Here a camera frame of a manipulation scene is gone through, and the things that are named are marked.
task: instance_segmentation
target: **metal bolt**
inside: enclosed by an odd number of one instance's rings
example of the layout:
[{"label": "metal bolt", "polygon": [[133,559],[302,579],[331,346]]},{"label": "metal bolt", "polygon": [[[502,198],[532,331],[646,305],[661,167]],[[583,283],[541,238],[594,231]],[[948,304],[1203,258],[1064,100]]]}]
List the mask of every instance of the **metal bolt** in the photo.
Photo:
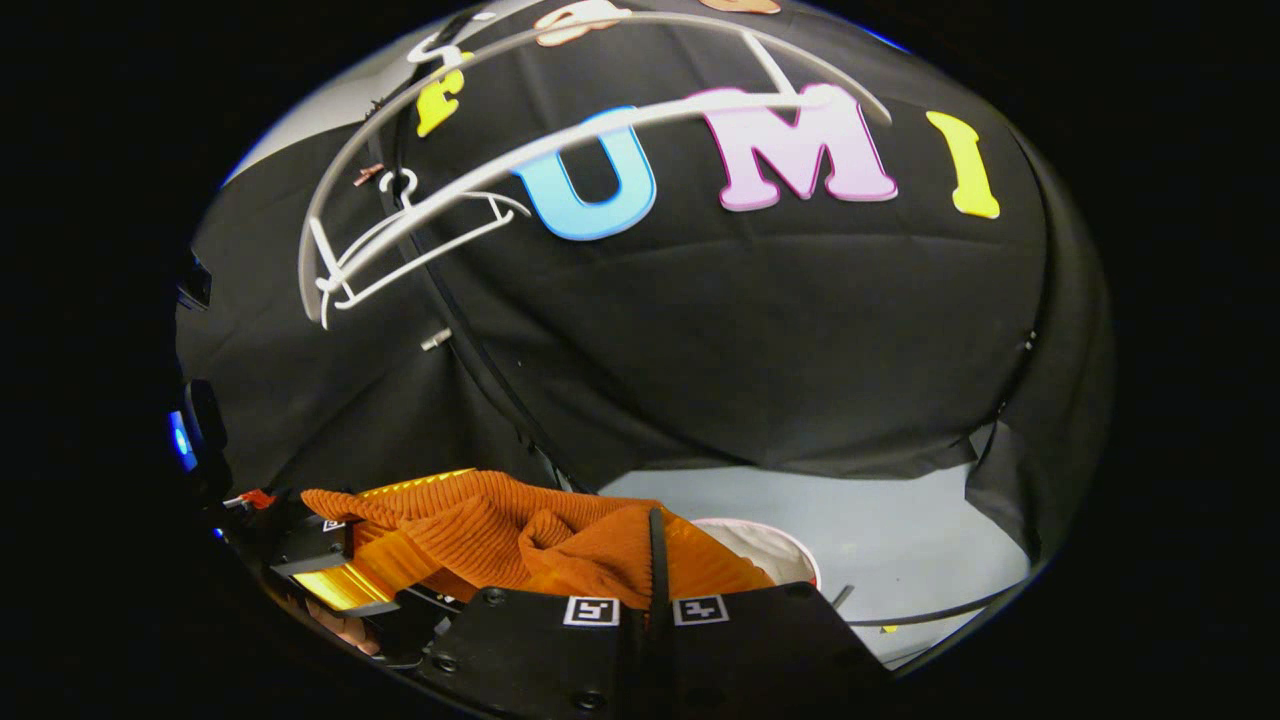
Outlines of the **metal bolt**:
[{"label": "metal bolt", "polygon": [[582,710],[599,710],[604,707],[604,696],[596,692],[581,692],[573,696],[573,705]]}]

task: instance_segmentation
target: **red clip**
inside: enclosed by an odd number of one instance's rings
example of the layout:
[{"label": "red clip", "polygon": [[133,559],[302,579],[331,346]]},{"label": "red clip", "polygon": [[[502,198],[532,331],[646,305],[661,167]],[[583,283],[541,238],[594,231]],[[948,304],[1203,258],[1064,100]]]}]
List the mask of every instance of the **red clip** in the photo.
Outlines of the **red clip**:
[{"label": "red clip", "polygon": [[269,505],[271,505],[273,502],[275,502],[274,497],[266,495],[265,492],[262,492],[260,489],[251,489],[251,491],[246,492],[244,495],[242,495],[239,497],[244,502],[252,505],[255,510],[264,510]]},{"label": "red clip", "polygon": [[370,165],[370,167],[360,170],[360,179],[357,179],[355,182],[355,186],[360,187],[360,186],[365,184],[366,182],[369,182],[369,178],[376,176],[380,172],[383,172],[383,164],[381,163],[378,163],[376,165]]}]

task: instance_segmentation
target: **orange knit fabric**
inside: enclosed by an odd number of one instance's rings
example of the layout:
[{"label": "orange knit fabric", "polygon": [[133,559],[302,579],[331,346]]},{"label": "orange knit fabric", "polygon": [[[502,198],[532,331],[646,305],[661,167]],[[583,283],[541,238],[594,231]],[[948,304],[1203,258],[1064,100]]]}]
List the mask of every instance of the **orange knit fabric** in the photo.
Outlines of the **orange knit fabric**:
[{"label": "orange knit fabric", "polygon": [[536,488],[492,470],[406,483],[372,497],[321,489],[301,497],[329,520],[365,520],[356,525],[353,562],[397,591],[421,583],[470,601],[476,589],[497,585],[617,597],[646,609],[653,507],[663,512],[671,597],[773,585],[749,560],[654,500]]}]

